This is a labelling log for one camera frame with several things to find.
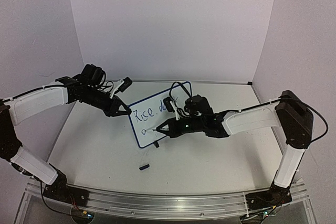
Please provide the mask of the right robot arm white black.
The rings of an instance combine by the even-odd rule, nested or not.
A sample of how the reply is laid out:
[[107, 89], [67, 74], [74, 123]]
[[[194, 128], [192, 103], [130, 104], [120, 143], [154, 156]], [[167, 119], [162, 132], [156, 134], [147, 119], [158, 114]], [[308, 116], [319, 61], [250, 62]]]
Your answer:
[[214, 112], [200, 95], [188, 98], [183, 109], [172, 99], [164, 100], [175, 116], [153, 130], [170, 138], [203, 132], [207, 137], [227, 138], [242, 132], [279, 129], [286, 137], [286, 148], [272, 181], [273, 190], [288, 189], [305, 151], [312, 143], [313, 109], [293, 92], [286, 90], [275, 100], [244, 109]]

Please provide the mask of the blue marker cap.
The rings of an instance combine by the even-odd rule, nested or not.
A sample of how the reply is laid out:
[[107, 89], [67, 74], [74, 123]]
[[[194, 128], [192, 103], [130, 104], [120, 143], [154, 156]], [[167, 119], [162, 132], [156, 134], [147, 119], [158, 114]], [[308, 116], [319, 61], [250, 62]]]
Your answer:
[[149, 164], [146, 164], [146, 165], [141, 166], [141, 167], [139, 168], [139, 170], [145, 170], [145, 169], [147, 169], [147, 168], [149, 168], [149, 167], [150, 167], [150, 165], [149, 165]]

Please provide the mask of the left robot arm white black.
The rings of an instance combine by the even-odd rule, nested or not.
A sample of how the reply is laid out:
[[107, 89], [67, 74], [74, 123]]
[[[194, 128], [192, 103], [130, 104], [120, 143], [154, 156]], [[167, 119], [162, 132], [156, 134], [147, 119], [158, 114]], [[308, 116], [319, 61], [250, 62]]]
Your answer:
[[21, 94], [1, 99], [1, 159], [18, 168], [20, 172], [50, 185], [49, 189], [59, 200], [71, 194], [61, 172], [34, 154], [18, 137], [16, 128], [26, 121], [49, 110], [79, 102], [103, 112], [107, 117], [130, 115], [131, 110], [118, 97], [132, 84], [129, 77], [117, 86], [106, 84], [106, 72], [98, 66], [87, 64], [81, 73], [64, 76], [55, 81]]

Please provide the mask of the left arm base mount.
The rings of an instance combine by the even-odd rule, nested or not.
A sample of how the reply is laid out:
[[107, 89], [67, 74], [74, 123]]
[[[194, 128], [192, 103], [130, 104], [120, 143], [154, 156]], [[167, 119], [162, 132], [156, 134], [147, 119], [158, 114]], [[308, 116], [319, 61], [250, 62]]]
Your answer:
[[89, 191], [67, 185], [66, 176], [59, 174], [51, 185], [44, 187], [43, 196], [77, 207], [85, 207], [88, 202]]

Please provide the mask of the blue framed whiteboard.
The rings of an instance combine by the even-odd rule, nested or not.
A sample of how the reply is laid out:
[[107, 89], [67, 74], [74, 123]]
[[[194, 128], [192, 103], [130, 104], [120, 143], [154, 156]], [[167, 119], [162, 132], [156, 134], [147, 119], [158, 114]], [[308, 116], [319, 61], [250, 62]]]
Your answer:
[[168, 112], [165, 109], [163, 99], [172, 95], [176, 105], [181, 108], [188, 95], [178, 84], [168, 84], [167, 88], [161, 91], [143, 87], [140, 90], [149, 91], [150, 95], [129, 105], [131, 109], [129, 120], [138, 147], [145, 148], [166, 136], [158, 132], [145, 132], [144, 130], [156, 128], [165, 120], [175, 117], [174, 112]]

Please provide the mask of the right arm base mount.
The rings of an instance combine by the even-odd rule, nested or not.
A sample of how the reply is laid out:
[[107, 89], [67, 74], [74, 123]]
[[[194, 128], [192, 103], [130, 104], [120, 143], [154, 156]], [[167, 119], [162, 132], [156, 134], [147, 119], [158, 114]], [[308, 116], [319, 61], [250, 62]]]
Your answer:
[[272, 184], [268, 190], [247, 194], [246, 201], [249, 210], [259, 210], [290, 203], [292, 196], [289, 187]]

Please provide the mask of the white blue marker pen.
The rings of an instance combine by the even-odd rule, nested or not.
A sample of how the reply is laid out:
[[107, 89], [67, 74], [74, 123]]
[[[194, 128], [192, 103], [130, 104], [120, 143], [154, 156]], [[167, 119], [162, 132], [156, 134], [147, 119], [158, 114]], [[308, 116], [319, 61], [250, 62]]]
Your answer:
[[169, 128], [160, 128], [160, 127], [157, 127], [157, 128], [145, 129], [144, 131], [145, 132], [168, 132]]

